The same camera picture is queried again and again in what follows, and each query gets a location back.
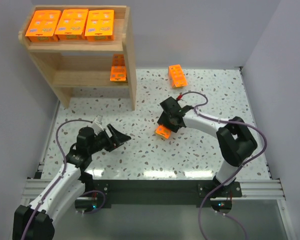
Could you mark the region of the orange sponge box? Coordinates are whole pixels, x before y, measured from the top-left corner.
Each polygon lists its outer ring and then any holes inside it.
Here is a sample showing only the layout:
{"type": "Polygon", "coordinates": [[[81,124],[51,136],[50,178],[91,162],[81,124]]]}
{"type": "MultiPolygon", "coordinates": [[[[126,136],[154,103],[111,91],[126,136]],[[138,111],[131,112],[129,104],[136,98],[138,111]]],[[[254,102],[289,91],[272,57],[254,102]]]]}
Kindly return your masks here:
{"type": "Polygon", "coordinates": [[[179,64],[168,67],[168,78],[172,88],[183,88],[188,85],[183,69],[179,64]]]}
{"type": "Polygon", "coordinates": [[[84,36],[89,42],[114,40],[113,9],[90,10],[88,12],[84,36]]]}
{"type": "Polygon", "coordinates": [[[55,31],[60,17],[60,10],[36,10],[25,36],[33,43],[58,42],[55,31]]]}
{"type": "Polygon", "coordinates": [[[154,131],[155,134],[157,134],[158,136],[161,136],[165,139],[169,139],[169,137],[171,136],[171,130],[168,129],[167,127],[163,126],[163,125],[159,125],[156,130],[154,131]]]}
{"type": "Polygon", "coordinates": [[[65,9],[58,21],[55,34],[62,41],[86,40],[88,9],[65,9]]]}
{"type": "Polygon", "coordinates": [[[117,83],[127,81],[127,70],[123,54],[114,54],[112,57],[110,81],[117,83]]]}

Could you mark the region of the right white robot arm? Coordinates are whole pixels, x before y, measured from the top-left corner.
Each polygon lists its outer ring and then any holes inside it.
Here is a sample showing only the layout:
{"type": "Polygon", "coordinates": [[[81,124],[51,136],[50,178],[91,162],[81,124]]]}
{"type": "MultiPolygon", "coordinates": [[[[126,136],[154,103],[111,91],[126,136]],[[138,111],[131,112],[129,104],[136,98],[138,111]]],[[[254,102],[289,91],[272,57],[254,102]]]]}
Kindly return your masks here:
{"type": "Polygon", "coordinates": [[[174,133],[181,128],[195,129],[217,139],[223,162],[213,181],[216,186],[226,187],[232,184],[244,160],[258,147],[242,118],[217,119],[211,115],[200,115],[195,107],[181,106],[173,97],[168,97],[159,105],[162,108],[157,121],[159,125],[174,133]]]}

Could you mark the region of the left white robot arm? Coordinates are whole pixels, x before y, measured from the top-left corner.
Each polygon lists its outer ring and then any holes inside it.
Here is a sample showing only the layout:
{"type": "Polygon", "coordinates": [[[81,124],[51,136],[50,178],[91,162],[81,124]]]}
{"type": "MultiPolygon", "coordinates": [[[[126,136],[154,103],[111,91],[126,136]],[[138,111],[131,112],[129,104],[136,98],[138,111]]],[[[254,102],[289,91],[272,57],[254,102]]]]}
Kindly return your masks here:
{"type": "Polygon", "coordinates": [[[81,128],[69,153],[62,155],[63,164],[53,180],[33,201],[14,212],[12,239],[53,239],[60,218],[75,200],[96,192],[93,176],[86,171],[93,154],[111,152],[130,140],[111,124],[107,129],[95,122],[81,128]]]}

